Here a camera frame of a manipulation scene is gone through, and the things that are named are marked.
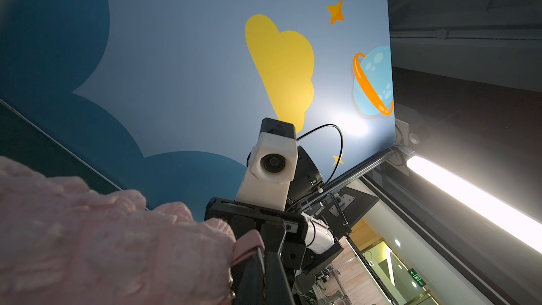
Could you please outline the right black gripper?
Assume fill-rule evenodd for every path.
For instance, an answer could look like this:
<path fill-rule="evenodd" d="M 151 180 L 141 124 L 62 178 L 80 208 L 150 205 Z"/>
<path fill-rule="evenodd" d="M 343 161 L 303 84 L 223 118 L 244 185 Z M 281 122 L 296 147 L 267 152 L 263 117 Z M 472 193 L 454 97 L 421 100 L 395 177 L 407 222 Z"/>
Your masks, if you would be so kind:
<path fill-rule="evenodd" d="M 306 253 L 305 238 L 309 230 L 305 217 L 213 198 L 205 213 L 206 220 L 211 218 L 228 223 L 237 239 L 251 230 L 259 231 L 265 250 L 270 251 L 265 256 L 265 287 L 263 268 L 257 258 L 250 258 L 233 268 L 234 284 L 237 286 L 233 304 L 294 305 L 284 268 L 301 268 Z"/>

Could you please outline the pink knitted bag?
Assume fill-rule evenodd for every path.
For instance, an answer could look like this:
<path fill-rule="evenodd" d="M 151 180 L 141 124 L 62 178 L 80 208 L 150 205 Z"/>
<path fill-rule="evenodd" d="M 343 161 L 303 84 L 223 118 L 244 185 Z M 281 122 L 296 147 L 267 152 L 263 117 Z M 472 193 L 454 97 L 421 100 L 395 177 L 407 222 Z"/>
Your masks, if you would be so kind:
<path fill-rule="evenodd" d="M 181 202 L 147 210 L 1 158 L 1 303 L 230 304 L 231 268 L 264 246 Z"/>

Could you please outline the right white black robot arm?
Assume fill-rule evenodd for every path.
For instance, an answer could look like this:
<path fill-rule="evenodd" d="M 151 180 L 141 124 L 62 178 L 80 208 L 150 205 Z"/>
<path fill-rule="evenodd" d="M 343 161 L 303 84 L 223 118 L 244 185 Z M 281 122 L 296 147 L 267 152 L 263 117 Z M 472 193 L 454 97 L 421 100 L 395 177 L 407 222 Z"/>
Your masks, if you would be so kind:
<path fill-rule="evenodd" d="M 377 198 L 326 186 L 303 148 L 284 211 L 213 198 L 205 218 L 224 220 L 237 239 L 232 258 L 233 304 L 305 304 L 318 277 L 331 274 L 340 240 Z"/>

